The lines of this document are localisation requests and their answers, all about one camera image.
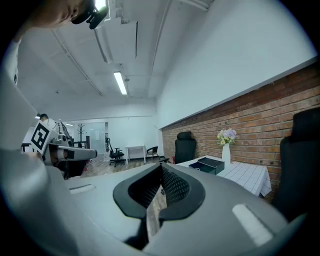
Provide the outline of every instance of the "table leg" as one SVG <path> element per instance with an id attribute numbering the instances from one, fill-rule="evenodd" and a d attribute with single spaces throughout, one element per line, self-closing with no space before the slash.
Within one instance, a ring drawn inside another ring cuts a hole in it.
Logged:
<path id="1" fill-rule="evenodd" d="M 143 147 L 143 159 L 144 159 L 144 163 L 146 163 L 146 147 Z"/>
<path id="2" fill-rule="evenodd" d="M 129 149 L 126 148 L 126 157 L 125 157 L 126 165 L 128 165 L 128 157 L 129 157 Z"/>

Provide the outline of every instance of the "vase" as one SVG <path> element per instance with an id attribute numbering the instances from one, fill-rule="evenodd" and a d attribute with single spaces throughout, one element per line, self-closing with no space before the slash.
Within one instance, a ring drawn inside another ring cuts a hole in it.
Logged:
<path id="1" fill-rule="evenodd" d="M 227 169 L 229 167 L 229 165 L 230 165 L 230 162 L 231 162 L 229 143 L 226 143 L 223 146 L 222 161 L 224 161 L 224 169 Z"/>

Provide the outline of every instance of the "brick wall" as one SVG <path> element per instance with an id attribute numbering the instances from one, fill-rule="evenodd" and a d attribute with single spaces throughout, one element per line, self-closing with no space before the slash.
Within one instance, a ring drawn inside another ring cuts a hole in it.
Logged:
<path id="1" fill-rule="evenodd" d="M 319 63 L 163 128 L 164 155 L 174 156 L 177 134 L 191 131 L 196 158 L 221 158 L 217 134 L 222 128 L 235 129 L 231 160 L 267 166 L 272 192 L 265 199 L 270 201 L 280 183 L 280 141 L 291 134 L 295 113 L 315 107 L 320 107 Z"/>

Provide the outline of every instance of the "white checkered tablecloth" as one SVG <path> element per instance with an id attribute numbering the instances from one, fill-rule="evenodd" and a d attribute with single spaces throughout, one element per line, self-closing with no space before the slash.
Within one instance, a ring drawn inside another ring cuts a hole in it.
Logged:
<path id="1" fill-rule="evenodd" d="M 179 163 L 179 166 L 189 167 L 189 165 L 196 163 L 201 158 L 210 158 L 218 161 L 222 161 L 221 158 L 206 155 L 197 159 Z M 224 177 L 228 180 L 238 183 L 252 194 L 264 197 L 271 192 L 271 183 L 268 173 L 268 169 L 265 166 L 232 162 L 228 169 L 224 169 L 218 173 L 217 176 Z"/>

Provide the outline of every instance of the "fluorescent light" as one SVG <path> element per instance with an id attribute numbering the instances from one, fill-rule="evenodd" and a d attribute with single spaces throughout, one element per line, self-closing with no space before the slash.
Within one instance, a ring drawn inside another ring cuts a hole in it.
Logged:
<path id="1" fill-rule="evenodd" d="M 106 6 L 106 0 L 95 0 L 95 7 L 98 10 L 100 10 L 104 6 Z"/>
<path id="2" fill-rule="evenodd" d="M 114 72 L 114 77 L 118 83 L 121 93 L 123 95 L 127 95 L 126 87 L 124 84 L 124 80 L 122 79 L 121 72 Z"/>

